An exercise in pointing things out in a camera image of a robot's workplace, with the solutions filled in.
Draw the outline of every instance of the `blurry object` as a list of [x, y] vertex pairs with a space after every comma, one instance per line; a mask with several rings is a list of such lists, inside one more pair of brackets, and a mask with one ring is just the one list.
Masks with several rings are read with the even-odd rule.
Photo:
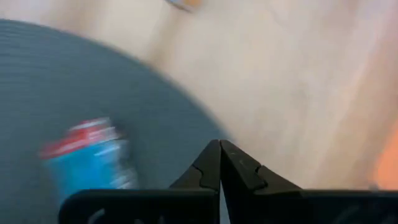
[[41, 152], [62, 202], [83, 189], [136, 189], [127, 141], [108, 118], [84, 121]]
[[398, 190], [398, 123], [379, 157], [373, 181], [380, 189]]
[[58, 189], [38, 153], [80, 121], [110, 117], [127, 133], [145, 189], [168, 186], [209, 139], [231, 139], [186, 91], [136, 57], [17, 21], [0, 19], [0, 35], [0, 223], [55, 223]]
[[167, 1], [189, 12], [197, 10], [201, 5], [201, 0], [167, 0]]

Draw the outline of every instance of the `wooden floor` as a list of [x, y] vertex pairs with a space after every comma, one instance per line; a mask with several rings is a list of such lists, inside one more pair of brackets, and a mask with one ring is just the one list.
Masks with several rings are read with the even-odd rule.
[[153, 66], [302, 187], [366, 188], [398, 112], [398, 0], [0, 0]]

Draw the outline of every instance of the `gray circular mat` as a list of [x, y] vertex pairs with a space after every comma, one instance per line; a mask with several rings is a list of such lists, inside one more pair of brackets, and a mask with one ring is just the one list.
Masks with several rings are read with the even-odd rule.
[[55, 192], [37, 152], [81, 120], [122, 123], [141, 185], [162, 188], [224, 134], [151, 69], [88, 40], [0, 20], [1, 223], [53, 223]]

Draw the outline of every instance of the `orange object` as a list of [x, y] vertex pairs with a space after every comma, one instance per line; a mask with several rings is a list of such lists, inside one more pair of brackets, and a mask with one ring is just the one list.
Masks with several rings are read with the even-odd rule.
[[175, 6], [184, 9], [186, 11], [196, 11], [201, 5], [201, 0], [167, 0]]
[[373, 179], [380, 189], [398, 190], [398, 122], [376, 164]]

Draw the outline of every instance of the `black jaw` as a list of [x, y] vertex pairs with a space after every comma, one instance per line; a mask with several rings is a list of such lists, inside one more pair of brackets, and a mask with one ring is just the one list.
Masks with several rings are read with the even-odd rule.
[[72, 195], [59, 223], [218, 224], [220, 181], [232, 224], [398, 223], [397, 192], [303, 190], [225, 140], [211, 141], [169, 189]]

